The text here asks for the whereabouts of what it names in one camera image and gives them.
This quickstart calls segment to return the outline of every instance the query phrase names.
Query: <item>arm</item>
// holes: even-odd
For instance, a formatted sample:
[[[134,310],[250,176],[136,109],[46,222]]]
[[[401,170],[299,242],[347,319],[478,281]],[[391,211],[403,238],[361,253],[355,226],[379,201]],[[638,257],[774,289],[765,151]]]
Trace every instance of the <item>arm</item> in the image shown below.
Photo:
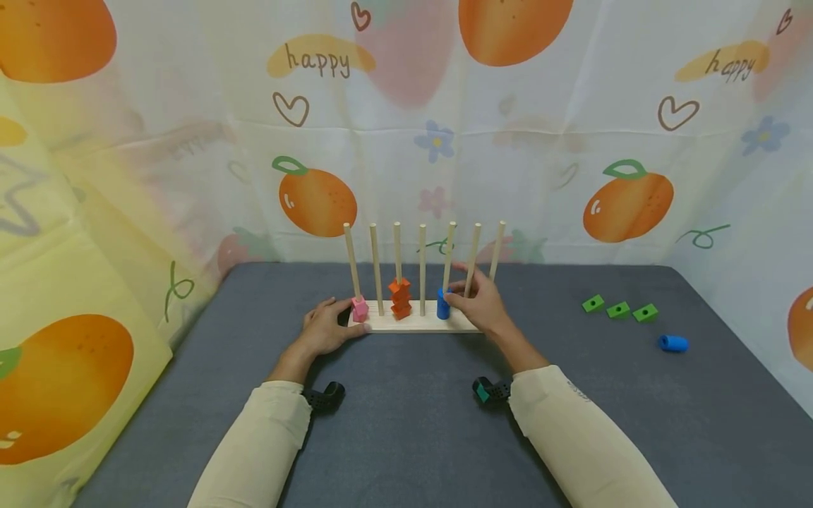
[[[463,298],[456,294],[462,286],[452,284],[446,300],[502,351],[515,373],[509,404],[516,422],[574,508],[676,508],[638,448],[525,339],[479,270],[475,285],[475,296]]]
[[[305,316],[302,334],[251,393],[211,456],[188,508],[276,506],[311,421],[311,407],[302,396],[311,364],[367,331],[364,325],[337,324],[349,305],[349,299],[331,298]]]

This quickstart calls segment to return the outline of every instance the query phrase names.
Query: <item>pink block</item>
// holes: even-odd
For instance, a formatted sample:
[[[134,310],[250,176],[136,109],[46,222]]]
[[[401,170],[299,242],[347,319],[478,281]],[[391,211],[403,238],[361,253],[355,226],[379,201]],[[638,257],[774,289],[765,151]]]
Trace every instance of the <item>pink block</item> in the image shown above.
[[[355,298],[351,298],[350,300],[353,303],[353,321],[363,323],[367,320],[367,313],[370,311],[370,306],[367,304],[367,301],[364,300],[364,297],[360,297],[359,300]]]

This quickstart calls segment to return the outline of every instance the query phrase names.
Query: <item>stacked orange blocks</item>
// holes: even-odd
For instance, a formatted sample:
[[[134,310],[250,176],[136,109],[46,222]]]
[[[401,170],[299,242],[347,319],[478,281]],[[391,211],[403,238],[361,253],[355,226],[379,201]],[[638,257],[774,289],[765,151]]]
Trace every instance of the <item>stacked orange blocks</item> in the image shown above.
[[[412,314],[412,305],[409,303],[410,299],[412,299],[412,295],[409,293],[409,280],[402,277],[401,284],[399,284],[398,279],[394,279],[388,287],[393,294],[393,306],[390,309],[393,311],[395,320],[400,321]]]

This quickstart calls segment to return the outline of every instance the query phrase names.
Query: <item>forearm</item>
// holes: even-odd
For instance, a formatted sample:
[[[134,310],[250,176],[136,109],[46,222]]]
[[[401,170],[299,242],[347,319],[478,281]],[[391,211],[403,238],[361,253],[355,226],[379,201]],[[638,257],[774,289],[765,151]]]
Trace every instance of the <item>forearm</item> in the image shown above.
[[[558,367],[514,376],[509,403],[574,508],[676,506],[638,448]]]
[[[485,335],[500,349],[514,374],[550,365],[507,317]]]
[[[315,358],[316,353],[310,351],[306,345],[294,342],[280,355],[279,361],[266,381],[290,381],[305,384],[307,372],[311,369]]]
[[[274,381],[254,389],[209,460],[188,508],[276,506],[310,420],[300,384]]]

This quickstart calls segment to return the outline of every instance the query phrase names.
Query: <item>black controller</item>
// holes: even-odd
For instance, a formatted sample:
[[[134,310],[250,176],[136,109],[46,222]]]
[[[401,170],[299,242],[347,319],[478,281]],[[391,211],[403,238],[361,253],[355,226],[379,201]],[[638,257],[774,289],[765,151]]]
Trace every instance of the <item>black controller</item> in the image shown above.
[[[308,405],[314,413],[322,413],[336,410],[345,398],[345,387],[336,381],[331,381],[324,392],[306,389],[302,391]]]
[[[491,384],[489,378],[478,377],[472,383],[472,390],[480,403],[484,406],[492,406],[499,402],[505,401],[511,396],[511,382],[500,381],[497,384]]]

